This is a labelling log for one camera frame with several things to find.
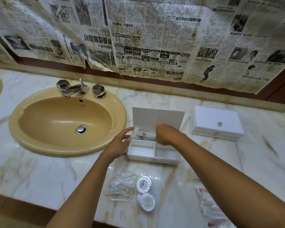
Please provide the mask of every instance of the hexagonal faucet knob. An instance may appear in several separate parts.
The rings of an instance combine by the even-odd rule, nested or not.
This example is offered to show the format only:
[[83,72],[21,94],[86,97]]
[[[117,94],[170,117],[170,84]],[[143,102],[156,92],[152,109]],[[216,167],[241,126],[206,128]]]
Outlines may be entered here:
[[56,83],[56,86],[57,88],[60,90],[60,91],[65,91],[66,89],[70,88],[71,85],[70,83],[67,81],[67,80],[59,80],[57,83]]
[[95,86],[93,86],[92,92],[93,94],[95,94],[95,97],[104,98],[106,95],[104,88],[105,88],[104,86],[99,85],[99,84],[96,84]]

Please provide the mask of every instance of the box lid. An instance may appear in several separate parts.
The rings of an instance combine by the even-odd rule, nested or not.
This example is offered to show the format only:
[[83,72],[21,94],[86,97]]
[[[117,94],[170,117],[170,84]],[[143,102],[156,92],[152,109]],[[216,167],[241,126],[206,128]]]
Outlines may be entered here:
[[185,111],[132,107],[133,126],[140,131],[151,132],[159,124],[167,124],[180,129]]
[[194,114],[198,127],[244,134],[237,111],[195,105]]

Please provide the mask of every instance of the person's left hand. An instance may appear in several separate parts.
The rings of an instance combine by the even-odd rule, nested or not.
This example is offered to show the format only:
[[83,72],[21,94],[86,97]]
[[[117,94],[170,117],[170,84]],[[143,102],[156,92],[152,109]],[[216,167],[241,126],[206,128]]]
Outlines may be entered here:
[[135,127],[128,127],[121,131],[118,135],[113,138],[111,143],[108,145],[107,148],[102,152],[103,155],[108,158],[110,162],[113,162],[114,159],[126,154],[125,149],[131,142],[131,135],[125,135],[127,132],[133,130]]

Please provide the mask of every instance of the person's right arm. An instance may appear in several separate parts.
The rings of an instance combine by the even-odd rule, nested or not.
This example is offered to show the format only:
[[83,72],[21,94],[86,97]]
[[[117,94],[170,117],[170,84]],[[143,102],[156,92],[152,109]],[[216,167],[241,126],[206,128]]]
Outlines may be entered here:
[[285,202],[172,126],[156,127],[156,141],[184,157],[237,227],[285,228]]

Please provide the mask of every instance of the person's left arm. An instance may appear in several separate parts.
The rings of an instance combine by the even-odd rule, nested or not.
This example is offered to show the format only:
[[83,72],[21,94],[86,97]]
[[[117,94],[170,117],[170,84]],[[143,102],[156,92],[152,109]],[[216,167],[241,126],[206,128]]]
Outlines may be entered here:
[[125,134],[133,129],[126,128],[116,135],[46,228],[91,228],[107,169],[124,154],[131,142],[130,135]]

